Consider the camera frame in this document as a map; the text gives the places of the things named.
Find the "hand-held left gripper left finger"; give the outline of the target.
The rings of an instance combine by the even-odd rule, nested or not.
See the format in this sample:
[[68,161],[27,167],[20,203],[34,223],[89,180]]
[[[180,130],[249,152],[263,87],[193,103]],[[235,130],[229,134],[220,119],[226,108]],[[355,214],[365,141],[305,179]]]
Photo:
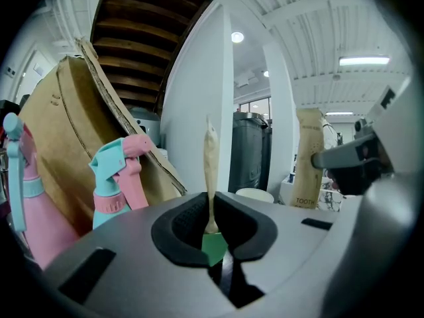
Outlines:
[[44,271],[81,317],[223,317],[235,306],[201,249],[209,216],[197,193],[116,216]]

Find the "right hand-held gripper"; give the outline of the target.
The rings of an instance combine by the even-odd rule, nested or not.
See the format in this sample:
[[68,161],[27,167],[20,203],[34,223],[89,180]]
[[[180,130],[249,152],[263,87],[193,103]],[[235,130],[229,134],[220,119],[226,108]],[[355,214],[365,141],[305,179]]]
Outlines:
[[[373,129],[377,136],[311,156],[314,168],[329,171],[335,189],[363,195],[325,295],[325,317],[423,315],[422,83],[411,81]],[[369,162],[377,160],[377,137],[391,164]]]

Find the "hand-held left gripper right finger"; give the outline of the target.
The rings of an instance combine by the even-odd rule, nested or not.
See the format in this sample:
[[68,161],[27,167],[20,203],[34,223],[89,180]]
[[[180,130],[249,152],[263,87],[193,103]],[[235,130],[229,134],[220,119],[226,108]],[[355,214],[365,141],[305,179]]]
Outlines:
[[339,215],[218,193],[215,218],[229,248],[219,284],[229,317],[320,316]]

